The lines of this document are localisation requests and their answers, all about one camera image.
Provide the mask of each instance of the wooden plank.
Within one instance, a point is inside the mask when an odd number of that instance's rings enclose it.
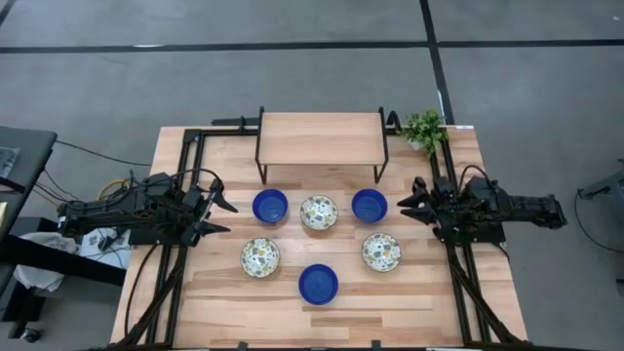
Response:
[[[259,161],[262,165],[381,165],[379,113],[264,113]]]
[[[152,173],[176,171],[182,134],[183,128],[161,130]],[[458,174],[467,164],[483,165],[474,130],[449,129],[449,136]],[[461,344],[446,251],[431,228],[400,215],[395,206],[410,195],[414,176],[431,184],[427,157],[397,136],[388,138],[388,146],[390,163],[377,185],[371,170],[363,172],[361,167],[275,166],[262,186],[254,163],[254,137],[209,137],[202,166],[223,178],[225,196],[239,213],[215,210],[211,221],[232,232],[205,237],[189,251],[175,346],[235,347],[244,340],[251,347],[368,347],[373,338],[389,347]],[[208,187],[211,179],[202,174],[200,182]],[[277,225],[263,225],[252,213],[253,198],[265,187],[280,188],[289,199],[289,214]],[[351,212],[353,194],[365,187],[378,189],[388,199],[388,215],[378,224],[363,224]],[[319,193],[332,197],[339,208],[338,223],[328,232],[308,231],[298,218],[301,202]],[[386,232],[400,242],[402,263],[390,273],[373,272],[362,262],[362,241],[373,232]],[[243,245],[256,237],[275,240],[282,255],[278,270],[263,280],[247,276],[239,263]],[[111,341],[123,337],[128,294],[146,251],[133,252]],[[139,280],[131,324],[153,294],[159,251]],[[474,252],[484,297],[511,332],[526,337],[506,257],[486,244],[474,245]],[[312,263],[331,266],[340,280],[338,296],[326,306],[309,305],[298,293],[298,276]],[[163,339],[167,307],[157,340]],[[469,316],[478,338],[474,312]]]

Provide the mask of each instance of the blue bowl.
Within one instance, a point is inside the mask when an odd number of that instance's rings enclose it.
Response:
[[[338,293],[338,277],[325,264],[312,264],[299,277],[299,292],[311,304],[330,303]]]
[[[256,218],[265,223],[275,223],[286,214],[289,201],[280,190],[266,189],[255,195],[252,208]]]
[[[351,209],[362,222],[373,223],[386,216],[388,202],[377,190],[363,189],[353,197]]]

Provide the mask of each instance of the black desk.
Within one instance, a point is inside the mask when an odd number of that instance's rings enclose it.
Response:
[[[25,187],[23,193],[0,192],[0,203],[7,203],[4,220],[0,225],[0,263],[23,264],[122,286],[126,275],[124,269],[47,248],[9,234],[52,154],[56,139],[57,134],[52,132],[0,127],[0,146],[19,148],[18,159],[7,179]]]

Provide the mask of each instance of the black floor stripe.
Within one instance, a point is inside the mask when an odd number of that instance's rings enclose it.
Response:
[[[422,11],[422,18],[425,23],[425,31],[427,32],[427,42],[430,45],[429,54],[431,56],[431,63],[433,64],[433,74],[436,79],[436,86],[438,87],[438,94],[440,95],[443,113],[447,124],[452,125],[455,124],[455,118],[452,114],[452,107],[450,106],[447,79],[445,78],[445,72],[442,68],[440,50],[438,50],[436,40],[436,31],[433,26],[431,10],[429,10],[429,2],[427,0],[420,0],[420,10]]]
[[[624,39],[441,41],[439,48],[575,48],[624,46]]]
[[[340,41],[80,47],[0,47],[0,54],[172,53],[323,49],[409,49],[427,47],[428,43],[426,41]]]
[[[16,1],[17,0],[8,0],[7,3],[4,4],[2,11],[0,11],[0,26],[2,26],[2,23],[4,23],[4,20],[7,18],[7,16],[11,12],[11,9],[13,8],[13,5],[16,4]]]

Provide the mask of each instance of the green plant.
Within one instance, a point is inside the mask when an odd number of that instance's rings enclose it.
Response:
[[[439,128],[442,118],[435,109],[408,116],[408,126],[403,128],[401,136],[408,141],[416,141],[431,155],[436,151],[436,143],[449,139],[447,131]]]

